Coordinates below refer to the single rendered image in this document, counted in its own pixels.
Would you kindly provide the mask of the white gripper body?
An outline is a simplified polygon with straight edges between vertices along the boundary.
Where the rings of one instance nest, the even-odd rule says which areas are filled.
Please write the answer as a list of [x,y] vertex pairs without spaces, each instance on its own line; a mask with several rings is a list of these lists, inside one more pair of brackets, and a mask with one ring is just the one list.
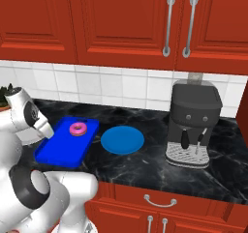
[[34,124],[34,129],[37,131],[38,136],[40,137],[52,138],[54,135],[53,128],[45,116],[41,116],[39,118],[39,120]]

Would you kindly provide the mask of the blue tray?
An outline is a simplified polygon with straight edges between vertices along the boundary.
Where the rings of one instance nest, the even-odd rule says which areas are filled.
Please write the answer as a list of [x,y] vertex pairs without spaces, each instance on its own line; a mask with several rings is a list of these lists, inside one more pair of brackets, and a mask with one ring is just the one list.
[[[73,136],[70,126],[83,123],[86,133]],[[81,165],[92,141],[99,130],[99,121],[85,117],[62,117],[54,127],[54,136],[45,139],[34,152],[36,162],[67,168],[77,168]]]

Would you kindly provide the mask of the pink frosted donut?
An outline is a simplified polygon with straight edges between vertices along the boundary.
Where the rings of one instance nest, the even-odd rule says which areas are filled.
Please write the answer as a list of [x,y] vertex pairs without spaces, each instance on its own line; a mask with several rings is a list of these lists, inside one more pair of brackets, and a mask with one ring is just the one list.
[[83,122],[75,122],[70,125],[70,134],[73,136],[81,136],[87,132],[87,126]]

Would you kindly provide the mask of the green potted plant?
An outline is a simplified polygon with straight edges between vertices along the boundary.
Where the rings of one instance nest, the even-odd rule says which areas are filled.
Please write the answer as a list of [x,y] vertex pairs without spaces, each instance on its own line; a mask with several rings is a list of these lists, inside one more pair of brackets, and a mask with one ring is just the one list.
[[2,86],[2,87],[0,88],[0,112],[1,112],[1,111],[5,111],[5,110],[8,110],[8,109],[11,108],[11,107],[9,106],[9,104],[8,104],[8,102],[7,102],[7,100],[6,100],[6,98],[5,98],[5,94],[6,94],[7,92],[9,92],[10,90],[12,90],[12,89],[13,89],[13,85],[12,85],[12,84],[9,84],[8,87]]

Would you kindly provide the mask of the blue plate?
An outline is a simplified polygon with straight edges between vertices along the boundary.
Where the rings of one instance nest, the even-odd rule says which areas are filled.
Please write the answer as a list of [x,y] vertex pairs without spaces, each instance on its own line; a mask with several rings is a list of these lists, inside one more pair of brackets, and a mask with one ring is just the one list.
[[129,155],[138,151],[144,144],[141,131],[129,126],[117,126],[108,129],[101,137],[105,150],[116,155]]

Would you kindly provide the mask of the red base cupboard door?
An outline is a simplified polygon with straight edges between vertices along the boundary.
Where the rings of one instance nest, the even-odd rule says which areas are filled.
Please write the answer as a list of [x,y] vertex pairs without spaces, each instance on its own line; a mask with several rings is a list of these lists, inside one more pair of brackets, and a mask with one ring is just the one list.
[[147,217],[153,216],[151,233],[156,233],[158,214],[144,209],[89,201],[85,204],[89,219],[98,233],[147,233]]
[[245,227],[163,213],[159,215],[158,233],[163,233],[163,218],[168,219],[166,233],[246,233]]

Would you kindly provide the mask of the dark grey coffee machine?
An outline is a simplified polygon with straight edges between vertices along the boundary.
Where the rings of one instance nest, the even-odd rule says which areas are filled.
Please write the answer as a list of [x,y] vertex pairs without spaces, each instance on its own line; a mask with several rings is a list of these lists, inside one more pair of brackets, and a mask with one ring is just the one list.
[[207,168],[207,146],[219,121],[222,101],[217,88],[208,81],[173,83],[166,160],[188,168]]

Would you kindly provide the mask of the red drawer front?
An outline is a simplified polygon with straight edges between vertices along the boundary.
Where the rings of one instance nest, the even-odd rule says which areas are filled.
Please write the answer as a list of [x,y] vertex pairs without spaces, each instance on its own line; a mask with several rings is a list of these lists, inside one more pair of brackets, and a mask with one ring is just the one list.
[[[114,198],[117,202],[149,207],[153,210],[168,211],[193,215],[196,217],[211,217],[215,221],[227,222],[232,214],[233,204],[195,196],[182,195],[154,189],[141,189],[124,185],[113,185]],[[170,204],[175,198],[177,204],[171,208],[158,208],[148,204],[143,196],[150,195],[150,200],[157,204]]]

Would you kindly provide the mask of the red tall cupboard side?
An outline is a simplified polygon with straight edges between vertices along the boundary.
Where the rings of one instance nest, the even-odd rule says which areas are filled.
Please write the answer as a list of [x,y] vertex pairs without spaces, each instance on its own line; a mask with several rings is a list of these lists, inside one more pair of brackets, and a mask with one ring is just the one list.
[[248,146],[248,82],[246,83],[235,120]]

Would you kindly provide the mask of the red wall cupboard door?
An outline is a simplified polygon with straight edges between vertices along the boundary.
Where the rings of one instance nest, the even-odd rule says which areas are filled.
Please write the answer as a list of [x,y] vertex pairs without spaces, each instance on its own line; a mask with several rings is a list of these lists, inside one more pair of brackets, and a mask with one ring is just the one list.
[[191,9],[190,0],[181,1],[175,68],[181,72],[248,75],[248,0],[199,0],[190,56],[184,58]]
[[163,55],[167,0],[70,0],[80,65],[172,70],[181,0],[172,6],[170,56]]
[[0,0],[0,59],[74,64],[70,0]]

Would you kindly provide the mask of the grey wall socket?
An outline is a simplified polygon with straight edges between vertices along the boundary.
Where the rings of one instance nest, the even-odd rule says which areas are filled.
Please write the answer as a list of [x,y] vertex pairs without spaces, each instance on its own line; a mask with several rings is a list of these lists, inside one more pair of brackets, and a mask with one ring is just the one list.
[[189,84],[201,84],[202,73],[189,73],[187,81]]

